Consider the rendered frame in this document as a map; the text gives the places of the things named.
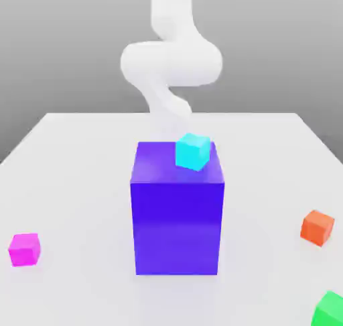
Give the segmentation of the small cyan cube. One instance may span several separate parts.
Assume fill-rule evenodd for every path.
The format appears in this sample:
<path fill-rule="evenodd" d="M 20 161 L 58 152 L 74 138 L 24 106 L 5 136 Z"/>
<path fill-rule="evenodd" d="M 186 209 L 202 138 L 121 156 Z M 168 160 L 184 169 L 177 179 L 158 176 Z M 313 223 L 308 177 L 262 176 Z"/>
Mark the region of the small cyan cube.
<path fill-rule="evenodd" d="M 176 166 L 201 171 L 210 159 L 210 148 L 209 137 L 185 134 L 176 142 Z"/>

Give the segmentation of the small orange cube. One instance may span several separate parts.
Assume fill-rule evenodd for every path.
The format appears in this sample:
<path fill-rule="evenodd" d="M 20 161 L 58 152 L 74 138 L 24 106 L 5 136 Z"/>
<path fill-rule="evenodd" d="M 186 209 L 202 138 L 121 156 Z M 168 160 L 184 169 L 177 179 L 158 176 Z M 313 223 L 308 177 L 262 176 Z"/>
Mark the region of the small orange cube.
<path fill-rule="evenodd" d="M 322 247 L 331 235 L 334 222 L 333 217 L 313 210 L 303 219 L 300 237 Z"/>

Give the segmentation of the small magenta cube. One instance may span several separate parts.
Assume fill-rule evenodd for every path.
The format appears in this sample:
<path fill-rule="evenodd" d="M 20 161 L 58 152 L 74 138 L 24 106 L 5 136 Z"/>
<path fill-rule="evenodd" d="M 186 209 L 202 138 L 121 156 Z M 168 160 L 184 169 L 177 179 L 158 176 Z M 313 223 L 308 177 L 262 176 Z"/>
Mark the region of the small magenta cube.
<path fill-rule="evenodd" d="M 8 252 L 11 264 L 14 267 L 36 265 L 41 252 L 38 234 L 15 234 L 9 245 Z"/>

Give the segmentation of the small green cube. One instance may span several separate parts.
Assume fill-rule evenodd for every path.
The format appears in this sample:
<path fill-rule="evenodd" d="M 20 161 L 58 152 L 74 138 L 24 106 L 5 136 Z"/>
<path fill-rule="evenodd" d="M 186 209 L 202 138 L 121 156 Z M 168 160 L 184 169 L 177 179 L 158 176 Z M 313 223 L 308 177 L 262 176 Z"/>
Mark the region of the small green cube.
<path fill-rule="evenodd" d="M 343 297 L 329 290 L 316 305 L 311 326 L 343 326 Z"/>

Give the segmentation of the large purple box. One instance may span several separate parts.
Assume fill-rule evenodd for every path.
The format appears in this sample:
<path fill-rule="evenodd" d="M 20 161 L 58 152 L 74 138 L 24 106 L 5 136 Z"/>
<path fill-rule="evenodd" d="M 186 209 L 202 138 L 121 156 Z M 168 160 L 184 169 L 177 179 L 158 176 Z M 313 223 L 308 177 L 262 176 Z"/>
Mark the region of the large purple box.
<path fill-rule="evenodd" d="M 201 171 L 175 164 L 173 142 L 139 142 L 130 188 L 138 275 L 218 272 L 224 176 L 216 146 Z"/>

